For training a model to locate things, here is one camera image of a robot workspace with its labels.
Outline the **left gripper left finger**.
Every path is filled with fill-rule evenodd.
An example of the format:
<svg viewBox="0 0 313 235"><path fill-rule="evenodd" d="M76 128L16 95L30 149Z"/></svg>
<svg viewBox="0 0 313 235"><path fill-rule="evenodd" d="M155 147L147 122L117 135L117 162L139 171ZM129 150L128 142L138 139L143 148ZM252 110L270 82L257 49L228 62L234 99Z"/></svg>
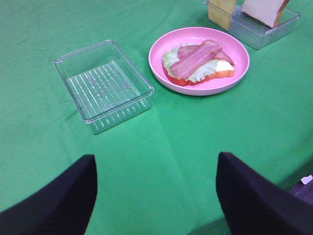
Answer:
<svg viewBox="0 0 313 235"><path fill-rule="evenodd" d="M83 235L97 197L94 155L84 155L36 193L0 213L2 235Z"/></svg>

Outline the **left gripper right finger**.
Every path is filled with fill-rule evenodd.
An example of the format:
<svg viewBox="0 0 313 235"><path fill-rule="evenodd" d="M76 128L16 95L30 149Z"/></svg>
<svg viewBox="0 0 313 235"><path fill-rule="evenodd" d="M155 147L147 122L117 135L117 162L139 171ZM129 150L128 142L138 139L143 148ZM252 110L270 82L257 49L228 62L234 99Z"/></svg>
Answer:
<svg viewBox="0 0 313 235"><path fill-rule="evenodd" d="M216 192L233 235L311 235L313 182L279 188L230 152L218 156Z"/></svg>

